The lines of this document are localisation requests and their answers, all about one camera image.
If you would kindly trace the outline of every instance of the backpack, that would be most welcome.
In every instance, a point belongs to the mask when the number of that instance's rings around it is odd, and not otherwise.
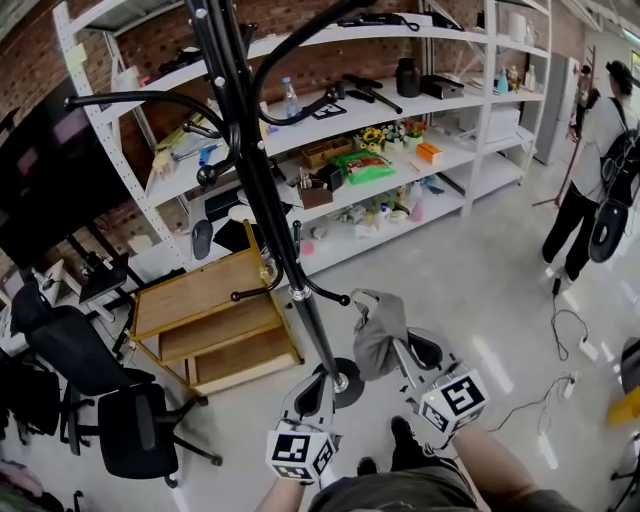
[[[611,144],[601,159],[600,176],[605,199],[598,207],[595,225],[589,242],[589,257],[596,263],[607,261],[622,239],[629,208],[633,206],[639,185],[634,180],[640,175],[640,120],[635,129],[629,129],[620,102],[611,98],[620,114],[624,131]]]

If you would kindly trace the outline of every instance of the black monitor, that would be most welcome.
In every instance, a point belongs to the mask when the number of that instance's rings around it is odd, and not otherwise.
[[[21,269],[130,197],[65,80],[0,147],[0,248]]]

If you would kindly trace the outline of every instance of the cardboard box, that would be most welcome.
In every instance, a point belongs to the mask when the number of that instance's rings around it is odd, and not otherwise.
[[[416,154],[430,164],[440,163],[440,160],[442,159],[442,151],[426,142],[418,144],[418,147],[416,147]]]

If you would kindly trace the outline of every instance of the white t-shirt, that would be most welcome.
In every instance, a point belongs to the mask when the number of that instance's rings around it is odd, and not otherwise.
[[[631,130],[638,126],[638,116],[630,102],[623,104],[627,127]],[[611,144],[622,135],[624,125],[618,109],[611,98],[600,98],[587,113],[582,129],[584,149],[578,160],[573,183],[578,191],[595,202],[604,199],[602,179],[600,177],[600,159],[604,157]]]

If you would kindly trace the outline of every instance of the pink object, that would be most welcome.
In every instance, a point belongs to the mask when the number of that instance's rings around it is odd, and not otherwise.
[[[309,256],[313,254],[315,247],[313,246],[313,242],[311,240],[303,240],[300,244],[300,252],[305,256]]]
[[[413,210],[411,211],[411,215],[409,215],[409,218],[413,222],[422,222],[422,202],[418,202],[418,204],[416,204],[413,207]]]

